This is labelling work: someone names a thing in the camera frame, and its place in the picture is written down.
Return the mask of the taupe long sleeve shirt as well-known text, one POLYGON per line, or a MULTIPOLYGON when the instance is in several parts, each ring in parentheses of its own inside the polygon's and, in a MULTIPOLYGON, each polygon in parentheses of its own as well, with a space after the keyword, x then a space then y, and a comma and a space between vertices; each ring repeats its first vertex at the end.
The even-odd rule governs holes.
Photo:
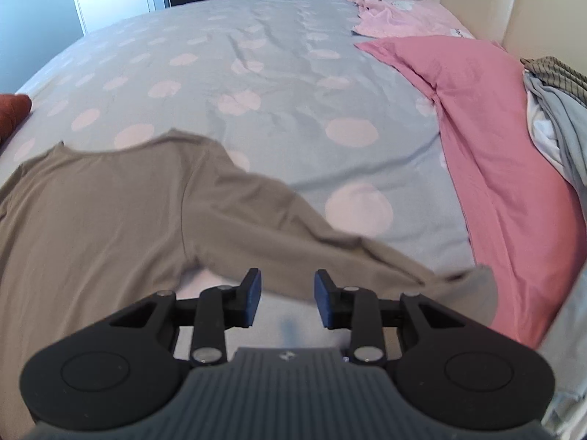
POLYGON ((393 298, 424 294, 484 324, 492 273, 475 266, 438 141, 395 156, 327 137, 228 152, 169 131, 116 152, 58 144, 1 189, 1 435, 33 422, 27 360, 71 333, 204 268, 309 300, 327 270, 393 298))

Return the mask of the grey clothes pile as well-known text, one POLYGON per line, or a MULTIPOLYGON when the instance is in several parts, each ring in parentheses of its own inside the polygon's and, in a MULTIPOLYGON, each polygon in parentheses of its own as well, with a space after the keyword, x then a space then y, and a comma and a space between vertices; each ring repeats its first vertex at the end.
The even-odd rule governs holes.
POLYGON ((578 196, 586 198, 586 106, 527 70, 523 84, 533 145, 578 196))

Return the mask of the dark pink pillow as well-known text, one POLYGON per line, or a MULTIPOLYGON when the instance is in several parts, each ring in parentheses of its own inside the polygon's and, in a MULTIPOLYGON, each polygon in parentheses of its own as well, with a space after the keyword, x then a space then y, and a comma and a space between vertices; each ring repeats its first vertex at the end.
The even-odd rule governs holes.
POLYGON ((522 65, 484 40, 360 47, 432 102, 475 260, 496 279, 492 328, 539 346, 585 261, 586 227, 575 191, 530 140, 522 65))

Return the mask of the grey polka dot bedsheet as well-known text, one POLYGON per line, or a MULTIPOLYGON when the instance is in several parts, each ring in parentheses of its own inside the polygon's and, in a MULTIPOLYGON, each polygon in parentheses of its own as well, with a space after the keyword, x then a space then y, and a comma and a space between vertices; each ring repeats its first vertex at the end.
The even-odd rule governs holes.
POLYGON ((440 274, 474 265, 432 105, 358 49, 349 0, 208 0, 89 34, 23 86, 10 176, 58 142, 123 149, 177 128, 220 142, 333 227, 440 274))

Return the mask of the rust red cushion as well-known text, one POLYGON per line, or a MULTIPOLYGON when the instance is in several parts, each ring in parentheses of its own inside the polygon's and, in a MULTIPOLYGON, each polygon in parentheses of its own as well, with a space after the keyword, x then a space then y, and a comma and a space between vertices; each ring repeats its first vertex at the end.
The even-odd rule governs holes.
POLYGON ((0 143, 4 144, 28 117, 32 109, 27 94, 0 94, 0 143))

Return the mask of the brown striped garment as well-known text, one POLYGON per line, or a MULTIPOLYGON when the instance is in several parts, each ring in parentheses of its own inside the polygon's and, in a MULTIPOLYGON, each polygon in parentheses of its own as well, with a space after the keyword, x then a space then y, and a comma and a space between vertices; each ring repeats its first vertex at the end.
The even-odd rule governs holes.
POLYGON ((558 88, 581 102, 582 105, 586 105, 587 77, 581 74, 580 71, 574 70, 573 67, 552 56, 521 59, 520 63, 544 84, 552 88, 558 88))

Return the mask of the light pink patterned pillow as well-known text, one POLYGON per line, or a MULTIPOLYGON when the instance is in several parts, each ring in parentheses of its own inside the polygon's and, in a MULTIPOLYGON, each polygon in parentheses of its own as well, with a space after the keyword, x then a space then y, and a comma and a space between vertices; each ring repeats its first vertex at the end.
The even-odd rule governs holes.
POLYGON ((360 22, 353 32, 374 39, 452 36, 474 39, 448 9, 435 0, 352 0, 360 22))

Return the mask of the cream padded headboard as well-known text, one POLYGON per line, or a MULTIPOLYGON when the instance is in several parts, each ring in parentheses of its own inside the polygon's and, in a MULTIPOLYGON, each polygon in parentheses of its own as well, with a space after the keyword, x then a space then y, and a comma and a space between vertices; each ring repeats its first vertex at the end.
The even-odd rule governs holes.
POLYGON ((478 39, 519 58, 553 56, 586 72, 586 0, 435 0, 478 39))

